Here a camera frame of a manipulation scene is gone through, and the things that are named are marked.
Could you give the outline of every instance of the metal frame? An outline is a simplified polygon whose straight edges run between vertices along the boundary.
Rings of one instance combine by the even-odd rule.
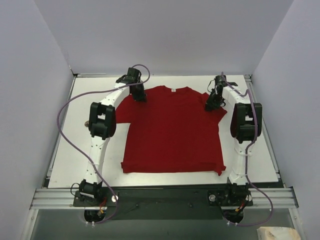
[[[296,196],[292,188],[261,188],[272,200],[274,208],[289,209],[298,206]],[[256,189],[251,188],[251,195],[253,206],[247,208],[255,209],[270,209],[268,199]],[[37,189],[35,191],[31,210],[52,210],[52,209],[84,209],[84,210],[98,210],[99,207],[74,207],[74,196],[71,195],[70,189]],[[236,207],[222,207],[223,209],[234,209]]]
[[[110,75],[105,74],[78,74],[74,76],[72,86],[69,92],[68,99],[70,99],[73,87],[75,84],[76,78],[100,78],[100,77],[111,77]],[[256,95],[253,89],[253,84],[251,81],[251,75],[244,75],[247,87],[253,94],[253,99],[256,101]],[[67,110],[63,116],[62,126],[65,122]],[[274,169],[278,175],[278,178],[281,179],[279,174],[278,164],[276,162],[276,158],[273,152],[273,148],[269,139],[269,135],[267,132],[266,125],[264,121],[262,121],[262,132],[265,137],[265,141],[272,159],[272,163]],[[54,165],[55,156],[57,153],[57,148],[59,145],[61,135],[59,134],[55,143],[54,151],[52,153],[52,158],[50,161],[47,178],[50,178],[51,170]],[[294,225],[294,228],[298,231],[302,240],[305,240],[305,233],[302,228],[302,223],[300,221],[299,212],[298,212],[298,203],[296,200],[296,196],[294,190],[292,188],[262,188],[263,190],[272,200],[274,204],[274,208],[277,209],[288,209],[290,212],[290,216]],[[255,189],[250,189],[252,194],[252,200],[254,205],[248,208],[254,209],[269,209],[270,203],[260,192]],[[50,210],[50,209],[64,209],[64,210],[74,210],[74,209],[98,209],[98,207],[74,207],[73,206],[74,197],[70,193],[70,189],[62,189],[62,188],[52,188],[52,189],[36,189],[35,194],[30,206],[29,214],[27,216],[27,221],[25,223],[21,239],[27,240],[32,236],[32,232],[35,226],[36,218],[39,210]]]
[[[31,238],[32,232],[36,224],[38,211],[39,211],[38,209],[29,210],[20,240],[29,240]]]

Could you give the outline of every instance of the white platform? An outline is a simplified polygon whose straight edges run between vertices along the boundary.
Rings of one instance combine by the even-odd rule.
[[[103,91],[114,87],[117,77],[77,78],[72,96],[88,91]],[[190,87],[200,93],[207,91],[207,86],[214,76],[152,76],[145,88],[167,86],[168,88]],[[242,92],[247,85],[242,75],[227,76],[229,82],[238,83]],[[68,108],[63,131],[66,136],[86,153],[90,151],[91,136],[85,122],[89,120],[90,105],[99,102],[105,93],[82,96],[73,101]],[[179,172],[179,173],[123,173],[121,162],[124,157],[129,124],[118,124],[116,133],[106,149],[102,175],[112,187],[124,186],[160,186],[160,185],[195,185],[224,184],[230,174],[235,156],[234,139],[230,135],[230,123],[233,110],[230,105],[224,107],[227,114],[219,123],[219,136],[226,170],[221,176],[216,172]],[[86,171],[88,160],[72,148],[63,138],[60,140],[49,188],[69,188],[73,183],[80,183]],[[254,183],[277,182],[278,178],[267,148],[263,133],[253,148],[249,162],[248,176]]]

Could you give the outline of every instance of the cable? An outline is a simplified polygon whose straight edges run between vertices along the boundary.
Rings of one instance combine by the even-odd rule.
[[[212,92],[212,91],[210,91],[210,90],[209,90],[209,86],[210,86],[210,84],[211,84],[213,81],[214,81],[214,79],[213,79],[213,80],[211,80],[211,81],[209,82],[208,86],[206,87],[206,89],[207,89],[207,91],[208,91],[209,93],[211,93],[211,92]]]
[[[80,152],[82,155],[84,155],[84,156],[89,160],[90,163],[92,163],[92,167],[93,167],[94,171],[95,171],[96,174],[99,176],[99,178],[102,180],[102,182],[108,187],[108,189],[111,191],[111,193],[112,193],[113,196],[116,196],[116,193],[115,193],[114,190],[111,188],[111,186],[107,183],[107,181],[102,177],[101,173],[98,172],[98,169],[97,169],[97,167],[96,167],[95,164],[94,164],[94,161],[89,157],[88,154],[86,154],[86,153],[85,153],[84,151],[82,151],[79,147],[77,147],[72,141],[70,141],[70,140],[67,138],[67,136],[63,133],[63,131],[62,131],[62,129],[61,129],[61,125],[60,125],[60,115],[61,115],[62,111],[64,110],[64,108],[65,108],[70,102],[72,102],[73,100],[75,100],[75,99],[77,99],[77,98],[80,98],[80,97],[82,97],[82,96],[89,95],[89,94],[111,93],[111,92],[114,92],[114,91],[116,91],[116,90],[118,90],[118,89],[123,89],[123,88],[129,87],[129,86],[135,86],[135,85],[140,85],[140,84],[146,83],[146,82],[150,79],[150,76],[151,76],[149,69],[148,69],[145,65],[143,65],[143,64],[135,64],[135,65],[132,66],[132,68],[137,67],[137,66],[144,67],[144,68],[147,70],[147,72],[148,72],[148,77],[147,77],[147,79],[146,79],[145,81],[141,81],[141,82],[137,82],[137,83],[131,83],[131,84],[127,84],[127,85],[124,85],[124,86],[120,86],[120,87],[118,87],[118,88],[113,88],[113,89],[104,90],[104,91],[88,91],[88,92],[81,93],[81,94],[79,94],[79,95],[76,95],[76,96],[70,98],[70,99],[61,107],[61,109],[59,110],[59,112],[58,112],[58,114],[57,114],[57,116],[56,116],[56,125],[57,125],[57,127],[58,127],[58,130],[59,130],[59,133],[61,134],[61,136],[62,136],[72,147],[74,147],[78,152]],[[100,222],[97,222],[97,224],[102,224],[102,223],[110,220],[111,218],[113,218],[113,217],[116,215],[117,211],[118,211],[118,206],[119,206],[119,204],[118,204],[118,199],[115,197],[115,211],[114,211],[109,217],[104,218],[104,219],[103,219],[102,221],[100,221]]]
[[[248,144],[248,146],[245,148],[245,172],[244,172],[244,174],[245,174],[246,180],[248,181],[250,186],[253,187],[254,189],[256,189],[258,192],[262,193],[268,199],[268,201],[270,202],[270,205],[271,205],[271,212],[270,212],[269,216],[263,221],[259,221],[259,222],[255,222],[255,223],[249,223],[249,224],[237,224],[237,223],[230,222],[230,221],[228,221],[228,223],[231,223],[231,224],[239,226],[239,227],[252,227],[252,226],[256,226],[256,225],[260,225],[260,224],[264,224],[264,223],[268,222],[271,219],[271,217],[273,216],[273,214],[274,214],[274,205],[273,205],[272,200],[270,199],[270,197],[264,191],[262,191],[258,187],[256,187],[250,181],[250,179],[248,177],[248,150],[253,144],[255,144],[255,142],[257,141],[257,138],[258,138],[257,114],[256,114],[255,106],[254,106],[254,100],[253,100],[253,97],[252,97],[252,94],[251,94],[250,90],[247,89],[245,91],[245,94],[241,94],[241,92],[239,92],[237,89],[235,89],[231,84],[229,84],[227,82],[227,79],[225,78],[224,72],[221,72],[221,77],[226,82],[226,84],[231,89],[233,89],[237,94],[239,94],[241,97],[245,97],[246,95],[248,95],[249,99],[250,99],[250,105],[251,105],[252,114],[253,114],[253,121],[254,121],[254,138],[253,138],[252,142],[250,144]]]
[[[74,186],[75,184],[78,184],[78,185],[80,186],[80,184],[77,183],[77,182],[75,182],[74,184],[71,185],[71,187],[70,187],[70,193],[71,193],[71,195],[73,195],[73,196],[76,196],[76,195],[74,195],[74,194],[72,193],[72,188],[73,188],[73,186]]]

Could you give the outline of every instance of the black mounting bracket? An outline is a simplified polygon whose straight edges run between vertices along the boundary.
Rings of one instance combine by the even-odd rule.
[[[258,133],[262,131],[262,105],[253,103],[257,118]],[[233,109],[233,115],[230,125],[230,132],[233,138],[236,138],[241,144],[243,141],[252,141],[255,138],[255,122],[253,119],[253,110],[251,104],[236,103]]]
[[[93,102],[90,107],[89,131],[92,137],[99,136],[103,140],[112,137],[116,132],[116,109],[112,105]]]

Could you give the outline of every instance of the t-shirt sleeve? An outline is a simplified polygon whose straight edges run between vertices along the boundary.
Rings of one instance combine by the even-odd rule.
[[[127,96],[115,110],[117,124],[131,123],[136,113],[137,102],[132,95]]]
[[[208,98],[209,95],[206,92],[201,94],[201,104],[203,106],[203,110],[205,110],[205,105]],[[221,119],[226,115],[227,111],[224,110],[222,107],[219,107],[218,109],[209,111],[207,113],[210,115],[210,118],[219,123]]]

